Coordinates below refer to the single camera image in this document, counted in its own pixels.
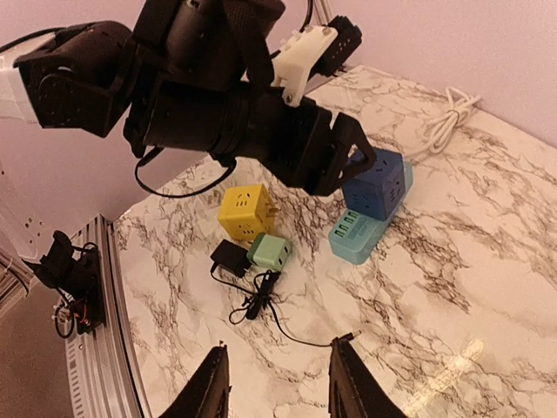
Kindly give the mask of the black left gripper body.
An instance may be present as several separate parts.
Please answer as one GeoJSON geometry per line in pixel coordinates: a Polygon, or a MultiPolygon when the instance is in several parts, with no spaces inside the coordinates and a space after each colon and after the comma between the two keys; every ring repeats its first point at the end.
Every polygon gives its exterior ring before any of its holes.
{"type": "Polygon", "coordinates": [[[332,113],[304,98],[286,106],[261,164],[283,185],[313,196],[328,196],[340,188],[347,161],[348,117],[332,113]]]}

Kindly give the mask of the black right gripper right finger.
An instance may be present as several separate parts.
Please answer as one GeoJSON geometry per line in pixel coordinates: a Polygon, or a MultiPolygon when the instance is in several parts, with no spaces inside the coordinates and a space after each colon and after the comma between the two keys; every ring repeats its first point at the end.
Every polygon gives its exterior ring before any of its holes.
{"type": "Polygon", "coordinates": [[[332,341],[328,412],[331,417],[406,418],[372,376],[347,337],[332,341]]]}

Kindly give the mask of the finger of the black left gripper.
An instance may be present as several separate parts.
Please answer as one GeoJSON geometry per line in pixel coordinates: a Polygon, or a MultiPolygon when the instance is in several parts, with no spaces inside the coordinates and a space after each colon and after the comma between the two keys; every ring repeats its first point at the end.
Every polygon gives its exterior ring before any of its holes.
{"type": "Polygon", "coordinates": [[[332,127],[332,142],[327,150],[324,195],[328,196],[361,173],[372,168],[376,154],[360,122],[339,113],[332,127]]]}

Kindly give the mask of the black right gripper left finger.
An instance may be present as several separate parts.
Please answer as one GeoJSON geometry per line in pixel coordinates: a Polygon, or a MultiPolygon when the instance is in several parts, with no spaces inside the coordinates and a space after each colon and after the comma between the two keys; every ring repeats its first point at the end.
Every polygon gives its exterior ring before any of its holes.
{"type": "Polygon", "coordinates": [[[213,347],[160,418],[226,418],[230,372],[227,346],[213,347]]]}

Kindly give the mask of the blue cube socket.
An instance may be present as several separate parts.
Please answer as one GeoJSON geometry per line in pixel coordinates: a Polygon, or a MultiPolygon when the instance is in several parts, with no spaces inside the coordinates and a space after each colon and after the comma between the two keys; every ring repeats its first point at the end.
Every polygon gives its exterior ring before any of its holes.
{"type": "Polygon", "coordinates": [[[379,221],[388,220],[406,194],[404,157],[374,147],[376,160],[372,167],[349,180],[342,187],[346,207],[379,221]]]}

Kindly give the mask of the teal power strip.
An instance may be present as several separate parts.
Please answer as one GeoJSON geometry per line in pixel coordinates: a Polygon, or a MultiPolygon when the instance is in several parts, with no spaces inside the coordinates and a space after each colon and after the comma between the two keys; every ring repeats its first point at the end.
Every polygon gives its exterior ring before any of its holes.
{"type": "Polygon", "coordinates": [[[361,265],[370,258],[373,249],[382,240],[387,227],[390,226],[413,186],[412,165],[405,162],[403,167],[406,189],[386,220],[369,218],[350,209],[346,209],[340,216],[328,235],[330,248],[335,256],[353,265],[361,265]]]}

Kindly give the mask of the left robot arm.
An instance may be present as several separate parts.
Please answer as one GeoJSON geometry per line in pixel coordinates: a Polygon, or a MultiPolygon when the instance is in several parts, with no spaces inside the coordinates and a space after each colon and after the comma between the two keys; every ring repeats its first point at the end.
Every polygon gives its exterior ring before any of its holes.
{"type": "Polygon", "coordinates": [[[231,174],[260,162],[284,185],[326,197],[369,170],[361,124],[305,95],[360,46],[347,17],[296,30],[270,52],[280,1],[148,1],[136,25],[49,28],[1,48],[1,115],[106,137],[118,121],[144,166],[161,151],[206,152],[231,174]]]}

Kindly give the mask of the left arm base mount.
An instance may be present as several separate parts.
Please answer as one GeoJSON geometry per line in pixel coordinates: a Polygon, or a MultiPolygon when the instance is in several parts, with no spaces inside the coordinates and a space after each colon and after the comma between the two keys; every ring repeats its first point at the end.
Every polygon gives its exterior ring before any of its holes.
{"type": "Polygon", "coordinates": [[[53,315],[58,336],[68,339],[105,323],[101,258],[96,244],[75,246],[65,233],[55,231],[48,253],[29,266],[45,286],[61,296],[53,315]]]}

